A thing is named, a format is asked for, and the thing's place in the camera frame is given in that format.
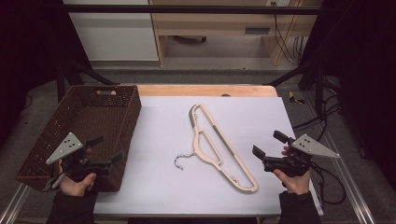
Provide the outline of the aluminium rail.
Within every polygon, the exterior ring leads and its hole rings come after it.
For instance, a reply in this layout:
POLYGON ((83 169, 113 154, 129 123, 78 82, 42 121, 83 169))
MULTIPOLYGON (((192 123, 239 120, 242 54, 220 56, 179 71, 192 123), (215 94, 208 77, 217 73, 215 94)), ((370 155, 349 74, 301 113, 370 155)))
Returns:
MULTIPOLYGON (((314 97, 304 93, 304 98, 313 116, 318 113, 314 107, 314 97)), ((334 144, 334 141, 330 133, 324 128, 324 124, 319 124, 318 129, 320 133, 323 133, 321 140, 323 140, 324 145, 333 149, 338 153, 338 148, 334 144)), ((375 219, 372 215, 370 208, 368 207, 366 201, 363 199, 361 191, 359 190, 356 181, 354 180, 352 173, 350 173, 347 168, 343 158, 340 156, 339 159, 332 159, 332 164, 346 188, 346 195, 348 200, 359 220, 360 224, 376 224, 375 219)))
POLYGON ((10 202, 0 214, 0 224, 14 224, 30 192, 31 188, 27 185, 19 185, 10 202))

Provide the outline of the person's left hand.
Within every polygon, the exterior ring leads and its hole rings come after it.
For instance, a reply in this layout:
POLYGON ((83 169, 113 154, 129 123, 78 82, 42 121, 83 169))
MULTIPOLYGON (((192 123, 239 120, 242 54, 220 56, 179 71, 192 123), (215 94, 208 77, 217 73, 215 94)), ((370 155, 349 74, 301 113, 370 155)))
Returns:
POLYGON ((92 189, 95 178, 96 174, 90 173, 80 182, 75 182, 73 179, 66 176, 61 181, 59 187, 61 192, 66 195, 82 197, 86 191, 90 191, 92 189))

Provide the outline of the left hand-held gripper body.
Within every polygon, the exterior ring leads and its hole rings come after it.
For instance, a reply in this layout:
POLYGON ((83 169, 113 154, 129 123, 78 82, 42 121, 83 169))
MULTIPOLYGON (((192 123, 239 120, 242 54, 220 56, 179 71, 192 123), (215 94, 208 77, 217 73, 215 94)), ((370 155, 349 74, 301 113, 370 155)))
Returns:
POLYGON ((51 165, 57 161, 61 162, 62 173, 76 182, 84 179, 88 174, 95 173, 98 176, 110 174, 111 162, 89 161, 85 143, 82 143, 73 133, 69 133, 61 144, 47 158, 46 164, 51 165))

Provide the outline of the brown wicker basket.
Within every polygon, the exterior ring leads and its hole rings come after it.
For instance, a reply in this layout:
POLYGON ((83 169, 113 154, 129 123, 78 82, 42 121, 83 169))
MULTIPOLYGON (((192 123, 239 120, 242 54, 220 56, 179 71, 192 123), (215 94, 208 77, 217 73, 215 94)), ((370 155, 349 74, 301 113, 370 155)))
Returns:
POLYGON ((36 140, 16 179, 42 190, 50 178, 59 174, 57 164, 47 159, 70 133, 85 143, 98 136, 104 141, 92 148, 91 163, 108 161, 117 153, 123 156, 99 176, 95 187, 100 192, 120 189, 130 142, 141 110, 136 86, 74 86, 59 103, 47 125, 36 140))

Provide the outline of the person's right hand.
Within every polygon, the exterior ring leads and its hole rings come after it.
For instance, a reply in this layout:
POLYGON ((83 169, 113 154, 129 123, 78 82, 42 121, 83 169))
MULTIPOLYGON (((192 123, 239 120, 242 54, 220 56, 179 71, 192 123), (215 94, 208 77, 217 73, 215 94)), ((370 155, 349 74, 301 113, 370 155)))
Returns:
POLYGON ((290 177, 282 171, 275 169, 274 175, 286 186, 288 193, 302 195, 306 194, 309 191, 309 171, 305 172, 302 176, 290 177))

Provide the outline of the white cabinet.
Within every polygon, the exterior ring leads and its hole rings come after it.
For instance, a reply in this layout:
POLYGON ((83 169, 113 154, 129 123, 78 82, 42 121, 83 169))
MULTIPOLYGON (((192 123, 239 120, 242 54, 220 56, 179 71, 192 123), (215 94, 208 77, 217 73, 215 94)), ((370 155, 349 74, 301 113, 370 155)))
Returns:
POLYGON ((149 13, 70 13, 90 61, 158 61, 149 13))

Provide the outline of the yellow and black tool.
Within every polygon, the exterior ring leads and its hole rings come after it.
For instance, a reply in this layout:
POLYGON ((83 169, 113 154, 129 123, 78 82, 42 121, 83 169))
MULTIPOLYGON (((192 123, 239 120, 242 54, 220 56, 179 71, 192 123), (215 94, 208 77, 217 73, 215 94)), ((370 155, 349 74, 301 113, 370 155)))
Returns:
POLYGON ((290 102, 292 102, 292 103, 297 103, 297 104, 300 104, 300 105, 305 105, 305 100, 304 100, 304 99, 303 99, 303 100, 297 99, 297 98, 295 97, 293 91, 289 91, 289 100, 290 100, 290 102))

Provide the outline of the white table cover sheet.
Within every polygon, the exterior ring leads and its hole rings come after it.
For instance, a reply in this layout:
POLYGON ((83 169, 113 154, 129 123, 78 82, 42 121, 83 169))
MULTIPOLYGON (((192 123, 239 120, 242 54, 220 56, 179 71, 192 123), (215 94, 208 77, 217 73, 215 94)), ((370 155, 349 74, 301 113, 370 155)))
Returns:
POLYGON ((292 135, 279 97, 145 97, 120 190, 97 215, 264 217, 280 212, 280 181, 254 146, 279 156, 274 131, 292 135))

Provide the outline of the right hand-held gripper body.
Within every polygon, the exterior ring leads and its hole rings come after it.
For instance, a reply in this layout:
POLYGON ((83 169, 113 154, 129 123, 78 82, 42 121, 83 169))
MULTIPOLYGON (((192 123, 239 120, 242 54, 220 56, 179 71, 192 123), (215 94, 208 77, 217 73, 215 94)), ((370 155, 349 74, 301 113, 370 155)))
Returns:
POLYGON ((339 158, 340 155, 308 136, 301 135, 297 139, 289 137, 289 152, 283 158, 265 156, 262 160, 264 171, 273 172, 278 169, 287 176, 302 176, 312 165, 312 157, 339 158))

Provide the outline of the black curtain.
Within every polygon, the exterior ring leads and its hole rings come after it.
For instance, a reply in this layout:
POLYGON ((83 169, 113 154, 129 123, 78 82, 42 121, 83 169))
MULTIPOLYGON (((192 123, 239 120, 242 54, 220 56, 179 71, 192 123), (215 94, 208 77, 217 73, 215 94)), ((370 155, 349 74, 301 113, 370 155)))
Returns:
POLYGON ((65 0, 0 0, 0 147, 31 89, 55 79, 56 67, 91 66, 65 0))
POLYGON ((396 190, 396 0, 323 0, 304 49, 341 82, 366 151, 396 190))

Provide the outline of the black metal frame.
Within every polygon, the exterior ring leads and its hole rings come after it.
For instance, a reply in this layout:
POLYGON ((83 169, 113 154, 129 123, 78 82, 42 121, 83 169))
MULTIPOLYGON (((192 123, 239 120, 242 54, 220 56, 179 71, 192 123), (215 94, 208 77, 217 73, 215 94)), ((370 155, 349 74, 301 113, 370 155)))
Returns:
MULTIPOLYGON (((151 4, 89 4, 82 2, 67 1, 62 5, 56 5, 70 13, 196 13, 196 14, 271 14, 271 15, 318 15, 319 7, 223 7, 223 6, 152 6, 151 4)), ((163 59, 164 48, 161 41, 167 36, 160 37, 156 34, 152 19, 153 31, 156 39, 157 52, 160 62, 163 59)), ((68 62, 76 68, 84 68, 83 65, 74 61, 68 62)))

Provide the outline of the light wooden desk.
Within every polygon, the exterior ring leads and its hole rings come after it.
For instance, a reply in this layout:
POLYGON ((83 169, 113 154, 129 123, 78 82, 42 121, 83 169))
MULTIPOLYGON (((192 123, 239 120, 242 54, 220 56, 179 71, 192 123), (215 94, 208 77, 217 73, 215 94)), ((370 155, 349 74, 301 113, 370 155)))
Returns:
MULTIPOLYGON (((321 7, 323 0, 148 0, 152 6, 321 7)), ((272 65, 285 56, 293 37, 308 38, 315 15, 154 13, 156 34, 164 36, 255 35, 272 65)))

